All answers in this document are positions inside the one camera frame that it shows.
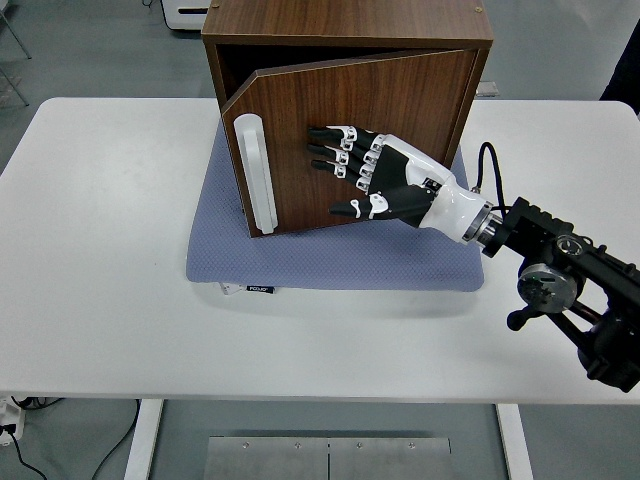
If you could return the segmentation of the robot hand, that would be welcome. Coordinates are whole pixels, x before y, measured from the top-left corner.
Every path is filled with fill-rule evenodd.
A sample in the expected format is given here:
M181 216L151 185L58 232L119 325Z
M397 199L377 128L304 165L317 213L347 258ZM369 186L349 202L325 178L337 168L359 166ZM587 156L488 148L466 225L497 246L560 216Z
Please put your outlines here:
M461 187L442 164L392 134L354 126L310 128L312 167L354 185L364 196L330 206L329 213L359 220L399 219L433 228L450 239L479 241L496 219L492 205Z

